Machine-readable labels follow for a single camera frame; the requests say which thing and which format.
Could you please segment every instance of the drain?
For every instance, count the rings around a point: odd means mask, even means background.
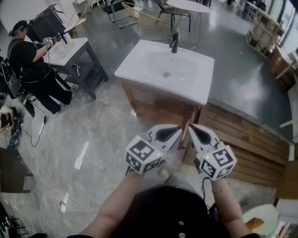
[[[164,72],[163,77],[169,79],[172,75],[169,72]]]

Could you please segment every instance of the concrete floor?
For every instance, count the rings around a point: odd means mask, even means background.
[[[158,6],[149,2],[147,8],[156,13]],[[247,47],[245,34],[249,24],[235,15],[222,3],[212,2],[209,16],[202,17],[202,41],[198,52],[215,58],[215,68],[210,101],[250,116],[277,131],[278,124],[290,119],[290,106],[286,92],[269,76],[264,60]],[[2,194],[8,210],[19,217],[28,232],[47,232],[50,237],[66,237],[80,232],[96,215],[106,197],[124,177],[126,164],[124,148],[137,135],[146,132],[154,121],[130,114],[131,107],[125,99],[121,83],[114,72],[122,60],[143,37],[136,34],[136,26],[119,30],[108,21],[99,8],[88,15],[89,25],[100,39],[92,45],[109,81],[96,90],[93,101],[78,89],[71,104],[58,117],[38,104],[49,115],[36,147],[23,134],[19,152],[34,174],[34,187],[29,194]],[[188,19],[182,19],[182,37],[179,46],[191,48],[186,41],[194,39],[187,33]],[[145,33],[145,39],[161,38],[159,31]],[[22,107],[15,100],[7,99],[8,106]],[[23,129],[38,140],[43,114],[35,109],[34,119],[24,112]],[[291,129],[277,131],[289,138]],[[0,146],[6,147],[9,132],[0,137]],[[79,170],[74,168],[84,145],[87,152]],[[201,193],[201,178],[194,168],[184,165],[182,176]],[[232,190],[242,203],[272,202],[274,189],[250,185],[230,179]],[[210,185],[206,185],[210,194]],[[60,202],[68,195],[65,213]],[[207,204],[212,203],[207,195]]]

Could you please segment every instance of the black shirt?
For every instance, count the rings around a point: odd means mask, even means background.
[[[34,43],[23,40],[12,40],[7,51],[7,58],[16,77],[25,82],[43,79],[49,72],[49,67],[41,57],[33,63],[37,47]]]
[[[184,234],[186,238],[230,238],[225,226],[208,214],[206,204],[198,195],[164,186],[137,194],[111,237],[178,238]],[[245,237],[259,238],[257,234]]]

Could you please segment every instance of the metal chair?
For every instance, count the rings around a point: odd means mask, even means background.
[[[133,3],[123,2],[122,3],[125,10],[129,13],[130,17],[138,24],[136,33],[138,33],[139,26],[144,29],[167,26],[167,21],[156,13],[138,6]]]
[[[128,24],[123,25],[123,26],[120,26],[118,24],[119,20],[122,20],[122,19],[125,19],[125,18],[129,17],[129,15],[128,15],[128,16],[121,17],[121,18],[118,18],[118,19],[116,18],[115,13],[124,9],[124,6],[122,5],[123,2],[124,2],[123,0],[111,0],[110,5],[108,6],[108,0],[105,0],[105,5],[106,6],[103,8],[103,11],[105,11],[108,14],[109,20],[111,22],[115,23],[120,29],[136,23],[136,22],[131,22],[131,23],[128,23]],[[127,2],[132,3],[132,4],[135,3],[133,0],[127,0]]]
[[[186,17],[190,18],[189,27],[188,27],[188,31],[190,32],[191,17],[190,17],[190,13],[188,11],[182,10],[179,8],[175,8],[175,7],[171,7],[171,6],[167,5],[166,0],[155,0],[155,2],[158,4],[158,6],[161,9],[159,12],[159,15],[161,15],[162,13],[171,15],[171,32],[173,31],[173,25],[175,23],[175,15],[186,16]]]
[[[69,32],[72,31],[73,34],[75,35],[75,28],[81,24],[85,24],[92,32],[95,33],[95,35],[97,35],[97,33],[87,24],[86,20],[87,20],[87,8],[88,5],[85,4],[85,9],[84,12],[81,14],[80,19],[76,22],[73,23],[69,26],[69,23],[71,22],[72,18],[74,17],[74,15],[76,14],[76,12],[72,15],[72,17],[70,18],[69,22],[68,22],[68,26],[66,27],[66,29],[64,30],[64,32]],[[99,37],[97,37],[90,45],[92,45],[94,42],[96,42],[99,39]]]

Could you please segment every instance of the black faucet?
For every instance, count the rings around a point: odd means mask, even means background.
[[[172,53],[177,53],[178,47],[178,32],[172,32],[170,34],[171,43],[169,44],[170,48],[172,48]]]

